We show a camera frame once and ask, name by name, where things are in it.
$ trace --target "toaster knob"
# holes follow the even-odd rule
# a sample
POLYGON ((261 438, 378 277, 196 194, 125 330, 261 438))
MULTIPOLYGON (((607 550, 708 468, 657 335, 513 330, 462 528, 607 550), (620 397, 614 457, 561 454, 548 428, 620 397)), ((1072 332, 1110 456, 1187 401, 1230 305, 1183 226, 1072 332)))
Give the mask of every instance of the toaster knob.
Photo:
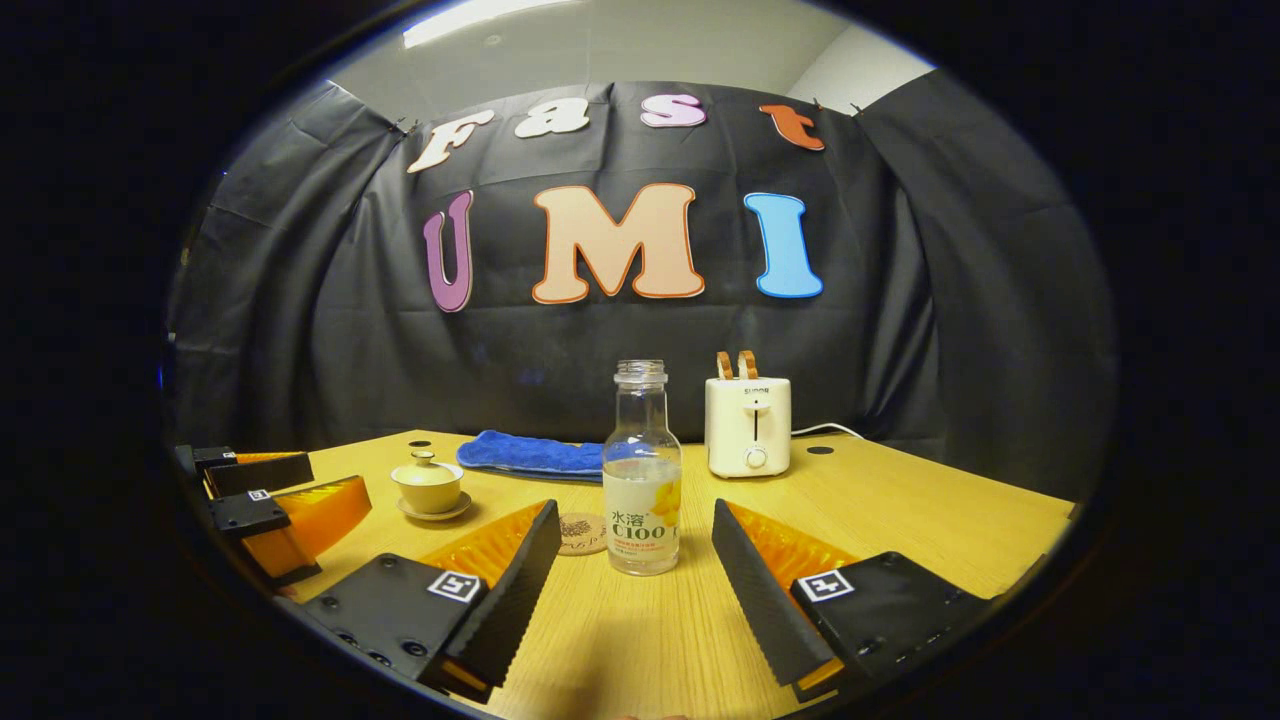
POLYGON ((746 466, 755 470, 756 468, 763 468, 769 461, 769 455, 764 452, 763 447, 749 447, 746 448, 745 460, 746 466))

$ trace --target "blue towel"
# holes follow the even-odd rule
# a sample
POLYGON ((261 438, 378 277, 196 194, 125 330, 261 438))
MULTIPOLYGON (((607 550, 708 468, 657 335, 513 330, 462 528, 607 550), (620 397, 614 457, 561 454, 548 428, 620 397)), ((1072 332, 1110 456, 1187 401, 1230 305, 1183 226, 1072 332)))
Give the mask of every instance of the blue towel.
POLYGON ((458 465, 485 471, 545 480, 602 482, 600 452, 604 446, 584 442, 581 447, 530 437, 484 430, 458 447, 458 465))

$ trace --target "teacup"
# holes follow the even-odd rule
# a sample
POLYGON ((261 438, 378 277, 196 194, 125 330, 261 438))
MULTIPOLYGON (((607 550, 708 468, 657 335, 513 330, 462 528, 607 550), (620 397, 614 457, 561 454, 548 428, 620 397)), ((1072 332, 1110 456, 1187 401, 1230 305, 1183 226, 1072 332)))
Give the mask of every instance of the teacup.
POLYGON ((413 512, 431 515, 445 512, 458 503, 462 493, 462 473, 431 462, 435 454, 413 451, 415 465, 402 465, 392 470, 392 480, 401 488, 404 502, 413 512))

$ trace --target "glass bottle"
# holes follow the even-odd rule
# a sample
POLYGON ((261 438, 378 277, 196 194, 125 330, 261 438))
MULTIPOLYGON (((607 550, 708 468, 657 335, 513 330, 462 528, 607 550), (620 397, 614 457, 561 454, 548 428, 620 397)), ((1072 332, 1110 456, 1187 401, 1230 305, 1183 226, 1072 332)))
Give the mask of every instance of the glass bottle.
POLYGON ((681 450, 667 429, 662 360, 621 360, 618 420, 604 441, 604 524, 609 564, 657 575, 680 556, 681 450))

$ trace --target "ceiling light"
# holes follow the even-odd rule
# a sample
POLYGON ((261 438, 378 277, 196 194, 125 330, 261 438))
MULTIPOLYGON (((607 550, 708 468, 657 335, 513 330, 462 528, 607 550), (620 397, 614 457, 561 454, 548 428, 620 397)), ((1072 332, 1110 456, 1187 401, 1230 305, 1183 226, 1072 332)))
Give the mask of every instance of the ceiling light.
POLYGON ((543 5, 558 5, 575 0, 467 0, 448 10, 436 13, 404 31, 404 47, 413 47, 457 32, 465 27, 492 20, 500 15, 518 13, 543 5))

